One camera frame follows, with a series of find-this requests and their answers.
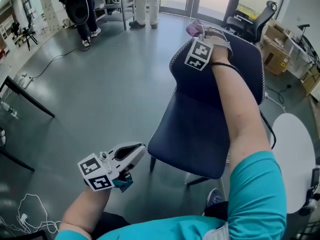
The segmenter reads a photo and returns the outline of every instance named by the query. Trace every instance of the white trousers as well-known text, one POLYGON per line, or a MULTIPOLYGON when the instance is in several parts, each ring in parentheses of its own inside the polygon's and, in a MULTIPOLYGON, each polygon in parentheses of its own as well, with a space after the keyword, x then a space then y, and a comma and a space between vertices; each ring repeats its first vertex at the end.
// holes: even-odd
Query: white trousers
MULTIPOLYGON (((150 24, 157 25, 159 17, 160 0, 149 1, 150 24)), ((136 0, 136 21, 139 24, 146 24, 146 4, 147 0, 136 0)))

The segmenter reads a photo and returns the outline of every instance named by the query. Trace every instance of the teal shirt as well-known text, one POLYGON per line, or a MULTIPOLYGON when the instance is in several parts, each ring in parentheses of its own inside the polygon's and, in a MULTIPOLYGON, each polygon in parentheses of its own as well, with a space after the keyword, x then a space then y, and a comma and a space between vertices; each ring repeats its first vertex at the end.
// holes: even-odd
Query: teal shirt
MULTIPOLYGON (((230 239, 280 240, 286 228, 285 186, 274 155, 257 152, 244 159, 230 176, 228 231, 230 239)), ((182 216, 126 226, 99 240, 200 240, 225 221, 205 216, 182 216)), ((55 240, 86 240, 63 230, 55 240)))

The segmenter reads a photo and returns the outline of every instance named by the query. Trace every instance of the sleeve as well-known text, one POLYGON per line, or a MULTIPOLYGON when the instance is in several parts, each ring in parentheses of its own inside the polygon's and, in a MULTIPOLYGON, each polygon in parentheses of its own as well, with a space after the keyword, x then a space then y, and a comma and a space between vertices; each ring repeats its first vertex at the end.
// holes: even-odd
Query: sleeve
POLYGON ((230 238, 280 240, 286 218, 285 185, 274 155, 268 151, 252 154, 230 176, 230 238))
POLYGON ((54 240, 88 240, 88 238, 72 230, 62 230, 59 231, 54 240))

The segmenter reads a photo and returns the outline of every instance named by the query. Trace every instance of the white round table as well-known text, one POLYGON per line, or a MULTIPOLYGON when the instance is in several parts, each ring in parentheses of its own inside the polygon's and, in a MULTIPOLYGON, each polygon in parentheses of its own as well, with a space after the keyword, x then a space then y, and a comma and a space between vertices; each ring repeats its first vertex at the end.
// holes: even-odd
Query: white round table
POLYGON ((272 129, 276 137, 272 151, 284 181, 287 213, 292 214, 306 202, 312 170, 316 167, 314 146, 306 127, 293 114, 280 115, 272 129))

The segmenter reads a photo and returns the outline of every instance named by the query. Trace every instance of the hand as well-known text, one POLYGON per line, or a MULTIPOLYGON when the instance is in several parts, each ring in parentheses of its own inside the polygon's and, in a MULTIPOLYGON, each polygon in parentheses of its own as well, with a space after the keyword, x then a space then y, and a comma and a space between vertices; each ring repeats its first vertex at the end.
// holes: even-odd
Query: hand
MULTIPOLYGON (((205 39, 216 39, 216 40, 222 40, 222 38, 217 37, 217 36, 210 36, 210 35, 206 35, 204 37, 205 39)), ((224 47, 224 46, 219 46, 219 45, 215 45, 213 47, 213 52, 211 54, 211 62, 226 62, 228 61, 228 48, 224 47)))

